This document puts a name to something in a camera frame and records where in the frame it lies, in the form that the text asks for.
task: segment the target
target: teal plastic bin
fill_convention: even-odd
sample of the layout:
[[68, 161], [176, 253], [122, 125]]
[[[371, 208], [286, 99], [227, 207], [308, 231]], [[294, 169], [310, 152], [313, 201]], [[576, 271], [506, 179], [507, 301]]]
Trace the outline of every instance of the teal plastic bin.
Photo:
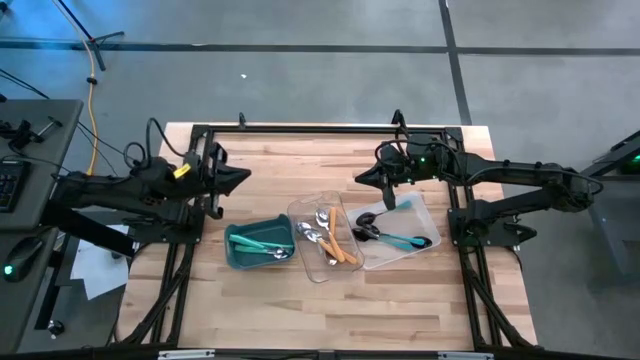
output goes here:
[[[284, 259], [276, 259], [269, 254], [250, 254], [235, 251], [234, 243], [229, 242], [230, 235], [241, 235], [260, 242], [292, 245], [291, 256]], [[289, 217], [280, 214], [275, 219], [261, 221], [248, 225], [229, 225], [224, 231], [224, 246], [227, 255], [227, 263], [236, 270], [246, 270], [258, 266], [275, 264], [291, 259], [296, 251], [291, 221]]]

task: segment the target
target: computer mouse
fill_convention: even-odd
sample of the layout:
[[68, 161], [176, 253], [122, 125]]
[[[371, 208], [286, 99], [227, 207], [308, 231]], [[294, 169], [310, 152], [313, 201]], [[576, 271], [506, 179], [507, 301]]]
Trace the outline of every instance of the computer mouse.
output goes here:
[[18, 282], [31, 271], [33, 261], [40, 254], [44, 241], [37, 236], [26, 237], [18, 242], [2, 264], [2, 275], [8, 282]]

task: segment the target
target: keyboard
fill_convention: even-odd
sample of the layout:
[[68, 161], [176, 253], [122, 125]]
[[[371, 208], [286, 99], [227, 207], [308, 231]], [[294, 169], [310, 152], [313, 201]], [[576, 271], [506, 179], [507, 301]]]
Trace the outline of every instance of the keyboard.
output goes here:
[[0, 163], [0, 213], [13, 212], [31, 163], [5, 160]]

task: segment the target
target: wooden table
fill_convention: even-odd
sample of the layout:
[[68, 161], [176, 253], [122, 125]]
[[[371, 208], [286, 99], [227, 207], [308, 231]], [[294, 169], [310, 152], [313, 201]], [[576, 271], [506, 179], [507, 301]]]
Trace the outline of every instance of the wooden table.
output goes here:
[[[169, 123], [167, 137], [188, 148], [192, 123]], [[462, 127], [466, 151], [493, 159], [489, 130]], [[470, 350], [472, 342], [460, 261], [451, 244], [445, 213], [446, 183], [403, 185], [396, 194], [420, 191], [442, 236], [442, 244], [380, 270], [315, 284], [300, 256], [250, 271], [227, 265], [223, 234], [286, 213], [289, 203], [326, 190], [341, 193], [347, 210], [381, 200], [379, 190], [353, 177], [375, 162], [373, 149], [389, 135], [220, 133], [228, 164], [253, 172], [230, 197], [221, 198], [224, 219], [207, 219], [196, 248], [185, 306], [181, 347]], [[180, 164], [163, 145], [160, 155]], [[498, 184], [474, 187], [476, 198], [503, 197]], [[167, 246], [151, 245], [134, 262], [120, 311], [119, 334], [128, 335], [160, 289]], [[525, 339], [535, 343], [527, 295], [512, 253], [487, 248], [496, 302]], [[171, 323], [173, 303], [165, 319]], [[489, 338], [484, 306], [478, 307]]]

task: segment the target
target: clear plastic container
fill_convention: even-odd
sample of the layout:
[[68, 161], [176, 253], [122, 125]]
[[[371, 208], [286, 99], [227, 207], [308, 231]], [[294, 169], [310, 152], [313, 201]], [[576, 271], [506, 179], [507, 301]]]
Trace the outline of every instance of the clear plastic container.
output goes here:
[[[328, 231], [317, 222], [317, 211], [319, 209], [328, 211], [332, 207], [336, 209], [336, 226], [333, 235], [340, 249], [352, 255], [356, 260], [356, 264], [348, 261], [336, 261], [335, 265], [330, 265], [329, 261], [333, 259], [331, 255], [322, 249], [319, 244], [312, 242], [297, 230], [298, 224], [304, 222], [319, 231], [322, 239], [331, 246]], [[364, 255], [360, 252], [353, 238], [339, 193], [327, 191], [322, 194], [294, 201], [289, 205], [287, 215], [291, 220], [296, 249], [302, 256], [307, 276], [309, 276], [311, 281], [321, 283], [336, 277], [345, 276], [360, 269], [364, 264]]]
[[353, 228], [358, 227], [356, 219], [365, 212], [381, 214], [376, 217], [373, 224], [382, 233], [406, 237], [424, 236], [432, 242], [431, 246], [424, 249], [414, 248], [412, 251], [407, 251], [377, 240], [359, 241], [358, 246], [365, 257], [365, 270], [377, 268], [420, 251], [428, 251], [442, 242], [436, 224], [431, 219], [429, 210], [427, 210], [419, 192], [413, 191], [396, 196], [396, 209], [392, 211], [387, 211], [382, 201], [351, 210], [347, 213], [350, 226]]

